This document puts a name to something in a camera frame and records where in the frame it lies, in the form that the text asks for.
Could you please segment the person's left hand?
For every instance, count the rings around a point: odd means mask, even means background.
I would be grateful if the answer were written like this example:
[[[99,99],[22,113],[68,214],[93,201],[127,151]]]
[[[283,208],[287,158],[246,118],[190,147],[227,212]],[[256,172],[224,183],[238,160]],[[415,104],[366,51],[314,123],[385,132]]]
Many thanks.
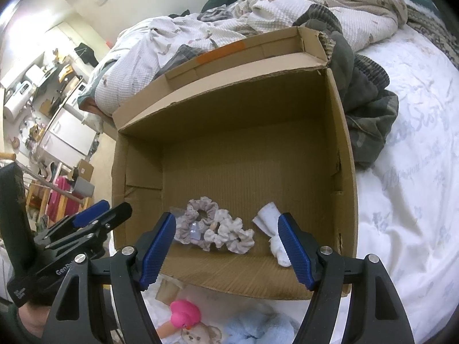
[[[23,327],[31,335],[41,338],[44,332],[47,318],[50,313],[50,306],[35,305],[26,303],[18,310],[18,316]]]

